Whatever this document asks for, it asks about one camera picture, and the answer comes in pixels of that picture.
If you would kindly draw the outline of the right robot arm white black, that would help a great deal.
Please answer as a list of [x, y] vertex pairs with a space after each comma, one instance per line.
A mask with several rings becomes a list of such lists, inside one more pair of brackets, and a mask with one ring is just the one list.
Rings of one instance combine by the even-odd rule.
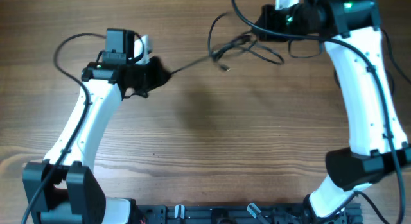
[[347, 204], [395, 174], [398, 220], [405, 216], [402, 168], [410, 144], [396, 115], [382, 59], [384, 31], [376, 0], [275, 0], [251, 25], [261, 40], [310, 40], [335, 68], [349, 122], [349, 145], [326, 155], [327, 175], [304, 202], [305, 218], [320, 223], [337, 217]]

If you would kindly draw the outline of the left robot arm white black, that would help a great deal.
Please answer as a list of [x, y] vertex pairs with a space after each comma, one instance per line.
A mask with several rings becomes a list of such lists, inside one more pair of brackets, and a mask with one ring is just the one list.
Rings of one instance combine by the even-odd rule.
[[23, 223], [148, 222], [134, 199], [106, 196], [93, 169], [103, 133], [127, 90], [147, 98], [171, 75], [152, 56], [148, 36], [109, 28], [104, 39], [105, 49], [76, 79], [79, 97], [57, 142], [22, 172], [28, 200]]

